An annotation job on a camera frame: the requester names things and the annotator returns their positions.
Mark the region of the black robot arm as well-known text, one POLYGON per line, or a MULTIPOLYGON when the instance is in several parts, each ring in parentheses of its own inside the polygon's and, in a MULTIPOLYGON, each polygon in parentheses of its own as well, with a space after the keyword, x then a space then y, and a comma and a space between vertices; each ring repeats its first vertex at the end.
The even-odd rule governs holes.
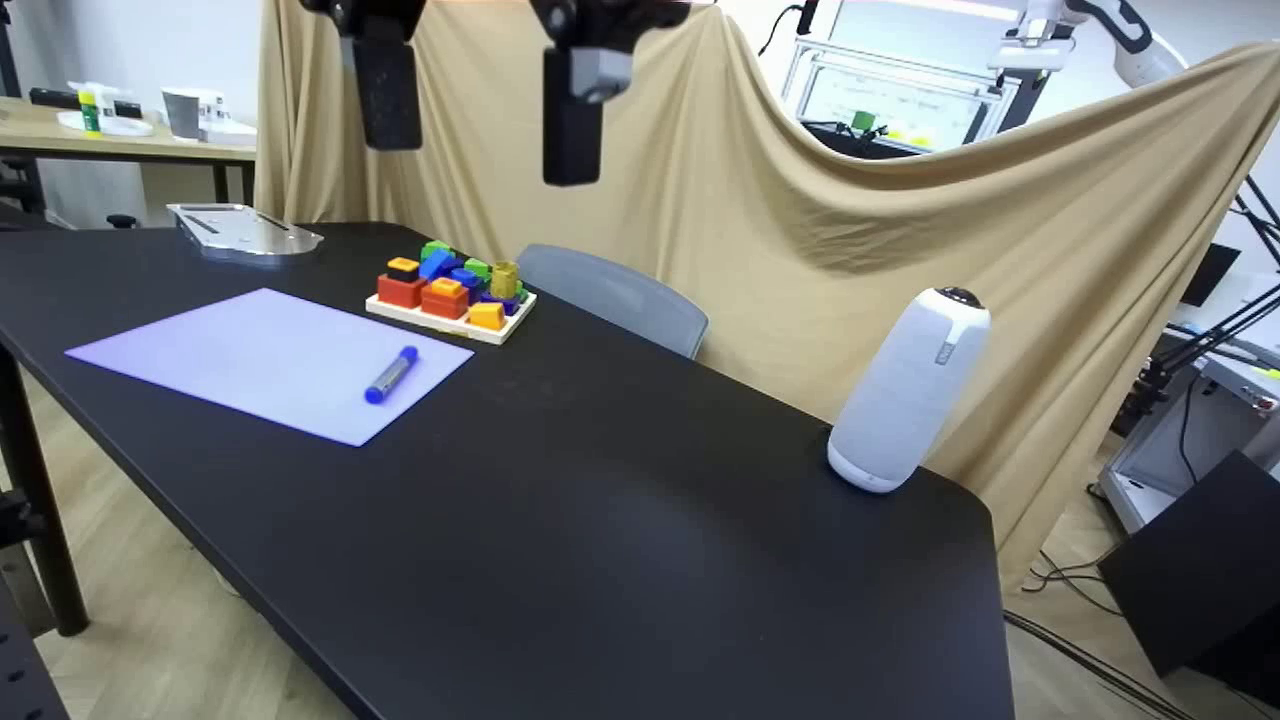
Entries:
MULTIPOLYGON (((410 150, 423 142, 412 37, 430 0, 299 0, 341 32, 359 95, 365 142, 410 150)), ((557 186, 595 185, 604 105, 632 88, 637 43, 682 29, 690 0, 529 0, 546 48, 546 157, 557 186)))

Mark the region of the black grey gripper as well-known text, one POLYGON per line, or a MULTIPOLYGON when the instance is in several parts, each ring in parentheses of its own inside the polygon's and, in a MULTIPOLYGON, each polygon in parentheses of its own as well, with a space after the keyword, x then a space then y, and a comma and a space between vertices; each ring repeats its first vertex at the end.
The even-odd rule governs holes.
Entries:
POLYGON ((690 0, 529 0, 551 48, 546 52, 546 179, 599 179, 604 105, 632 88, 645 32, 682 29, 690 0))

